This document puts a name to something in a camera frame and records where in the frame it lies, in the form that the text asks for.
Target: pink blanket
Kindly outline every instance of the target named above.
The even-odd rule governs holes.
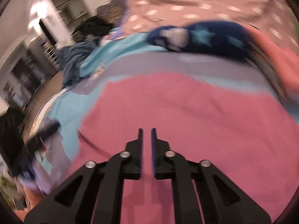
[[[298,126],[272,96],[242,94],[177,74],[141,75],[108,83],[80,133],[85,162],[107,161],[144,130],[143,175],[125,181],[121,223],[173,224],[170,181],[153,178],[150,131],[186,159],[209,159],[274,221],[299,185]]]
[[[270,58],[288,97],[299,102],[299,56],[288,47],[278,47],[267,35],[252,26],[243,26]]]
[[[186,26],[204,20],[252,24],[279,47],[299,53],[290,9],[285,0],[128,0],[125,35],[159,26]]]

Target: ceiling light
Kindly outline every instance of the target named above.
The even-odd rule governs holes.
[[[47,12],[48,12],[48,9],[47,9],[47,3],[46,2],[41,2],[41,3],[34,4],[31,8],[31,11],[30,11],[31,14],[37,13],[37,15],[40,18],[45,18],[47,16]]]

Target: polka dot fabric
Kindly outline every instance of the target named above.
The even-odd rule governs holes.
[[[131,35],[160,26],[186,26],[203,20],[250,24],[279,47],[299,54],[295,28],[285,0],[128,0],[130,17],[124,33]]]

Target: floor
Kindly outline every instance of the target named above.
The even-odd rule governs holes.
[[[42,88],[34,96],[34,99],[31,105],[29,106],[29,112],[25,119],[25,129],[23,131],[24,142],[27,142],[29,139],[32,124],[40,108],[50,97],[52,97],[61,90],[61,85],[62,71],[59,71],[52,79],[47,80],[45,84],[42,86]]]

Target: metal screw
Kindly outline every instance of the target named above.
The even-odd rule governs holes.
[[[88,161],[86,164],[85,164],[85,167],[87,168],[94,168],[97,164],[94,162],[94,161]]]
[[[120,155],[121,157],[123,157],[123,158],[127,158],[127,157],[129,157],[131,154],[130,154],[129,152],[127,152],[127,151],[123,151],[123,152],[121,152],[119,155]]]
[[[210,167],[211,166],[211,162],[209,160],[202,160],[200,162],[200,165],[203,167]]]
[[[167,152],[165,152],[165,156],[173,157],[173,156],[175,156],[175,152],[174,151],[167,151]]]

